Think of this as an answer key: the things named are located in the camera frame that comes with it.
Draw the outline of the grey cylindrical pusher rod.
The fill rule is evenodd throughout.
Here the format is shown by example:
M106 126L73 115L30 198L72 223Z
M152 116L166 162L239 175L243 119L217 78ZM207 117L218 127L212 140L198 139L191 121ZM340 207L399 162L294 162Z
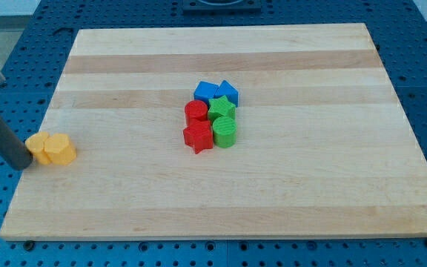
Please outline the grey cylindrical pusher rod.
M0 116L0 156L14 170L21 171L33 161L33 155Z

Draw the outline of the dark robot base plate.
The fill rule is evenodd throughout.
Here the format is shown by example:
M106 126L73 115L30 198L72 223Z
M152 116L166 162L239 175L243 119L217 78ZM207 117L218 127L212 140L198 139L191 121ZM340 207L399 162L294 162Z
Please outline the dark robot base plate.
M182 0L183 13L259 12L261 0Z

